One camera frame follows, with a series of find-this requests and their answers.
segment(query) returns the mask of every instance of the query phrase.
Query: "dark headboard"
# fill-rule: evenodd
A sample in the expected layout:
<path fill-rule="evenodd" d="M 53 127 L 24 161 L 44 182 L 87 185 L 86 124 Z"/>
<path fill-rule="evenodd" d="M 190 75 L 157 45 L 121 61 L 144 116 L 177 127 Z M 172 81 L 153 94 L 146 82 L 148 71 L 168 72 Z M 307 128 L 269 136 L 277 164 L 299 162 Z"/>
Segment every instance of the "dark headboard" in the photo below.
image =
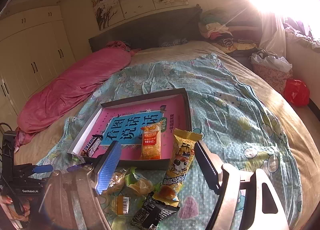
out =
<path fill-rule="evenodd" d="M 131 43 L 131 49 L 159 47 L 163 42 L 178 38 L 202 40 L 198 22 L 202 9 L 199 5 L 175 9 L 141 17 L 111 28 L 89 39 L 92 52 L 105 47 L 109 41 Z"/>

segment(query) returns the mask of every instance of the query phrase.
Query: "snack package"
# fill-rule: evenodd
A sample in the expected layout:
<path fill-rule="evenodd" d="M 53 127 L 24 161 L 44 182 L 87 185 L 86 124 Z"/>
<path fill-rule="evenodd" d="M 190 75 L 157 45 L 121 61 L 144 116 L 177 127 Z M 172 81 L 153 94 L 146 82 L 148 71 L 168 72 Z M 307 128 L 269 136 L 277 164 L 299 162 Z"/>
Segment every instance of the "snack package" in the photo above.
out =
<path fill-rule="evenodd" d="M 134 215 L 131 225 L 142 230 L 157 230 L 160 221 L 179 211 L 179 207 L 164 204 L 152 198 L 154 192 L 148 194 L 142 208 Z"/>
<path fill-rule="evenodd" d="M 131 167 L 130 174 L 125 176 L 127 187 L 134 190 L 137 196 L 147 195 L 153 190 L 152 182 L 135 172 L 136 167 Z"/>
<path fill-rule="evenodd" d="M 94 134 L 81 152 L 81 156 L 92 157 L 103 140 L 102 135 Z"/>
<path fill-rule="evenodd" d="M 122 195 L 115 196 L 111 200 L 111 211 L 116 215 L 125 215 L 129 213 L 129 197 Z"/>
<path fill-rule="evenodd" d="M 112 194 L 114 192 L 121 191 L 125 185 L 125 174 L 127 171 L 128 169 L 116 169 L 111 177 L 107 190 L 104 190 L 103 193 Z"/>
<path fill-rule="evenodd" d="M 161 123 L 153 123 L 141 129 L 143 129 L 143 134 L 140 159 L 160 159 Z"/>
<path fill-rule="evenodd" d="M 178 206 L 177 194 L 182 188 L 183 181 L 195 156 L 194 147 L 202 135 L 190 131 L 174 129 L 173 152 L 160 191 L 153 198 L 167 205 Z"/>

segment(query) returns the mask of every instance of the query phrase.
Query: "red plastic bag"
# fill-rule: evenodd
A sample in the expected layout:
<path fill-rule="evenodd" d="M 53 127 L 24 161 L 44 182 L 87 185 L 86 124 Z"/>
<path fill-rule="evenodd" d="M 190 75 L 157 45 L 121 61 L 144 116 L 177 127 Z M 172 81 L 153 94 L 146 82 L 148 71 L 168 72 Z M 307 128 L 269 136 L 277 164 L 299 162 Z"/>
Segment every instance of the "red plastic bag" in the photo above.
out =
<path fill-rule="evenodd" d="M 309 104 L 310 90 L 304 82 L 288 79 L 283 97 L 295 106 L 304 106 Z"/>

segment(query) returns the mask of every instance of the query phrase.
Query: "beige bedspread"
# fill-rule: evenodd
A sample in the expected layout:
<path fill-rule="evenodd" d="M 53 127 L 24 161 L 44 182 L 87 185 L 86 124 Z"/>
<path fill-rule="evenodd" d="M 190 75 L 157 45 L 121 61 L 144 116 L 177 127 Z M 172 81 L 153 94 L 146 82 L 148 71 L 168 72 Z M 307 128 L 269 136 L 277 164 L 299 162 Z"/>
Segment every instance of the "beige bedspread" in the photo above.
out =
<path fill-rule="evenodd" d="M 303 207 L 301 216 L 294 228 L 298 230 L 308 221 L 320 200 L 320 155 L 307 128 L 280 94 L 236 60 L 222 53 L 213 45 L 202 41 L 140 51 L 132 57 L 130 66 L 156 61 L 191 60 L 212 52 L 219 53 L 219 58 L 223 61 L 225 67 L 239 81 L 253 87 L 258 98 L 277 116 L 283 125 L 301 176 Z M 74 116 L 82 106 L 83 103 L 73 108 L 45 131 L 36 135 L 31 143 L 22 146 L 15 156 L 15 163 L 31 162 L 36 164 L 46 156 L 62 136 L 64 119 L 68 116 Z"/>

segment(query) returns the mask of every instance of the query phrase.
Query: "black snack package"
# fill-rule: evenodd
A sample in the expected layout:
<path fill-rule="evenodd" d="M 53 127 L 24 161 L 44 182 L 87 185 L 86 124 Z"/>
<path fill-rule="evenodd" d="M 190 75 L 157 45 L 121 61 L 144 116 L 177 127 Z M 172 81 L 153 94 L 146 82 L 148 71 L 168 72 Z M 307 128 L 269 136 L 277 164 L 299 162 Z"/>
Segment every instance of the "black snack package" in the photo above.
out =
<path fill-rule="evenodd" d="M 157 230 L 160 221 L 179 211 L 180 207 L 173 207 L 152 198 L 154 192 L 148 194 L 142 208 L 134 215 L 132 226 L 143 230 Z"/>

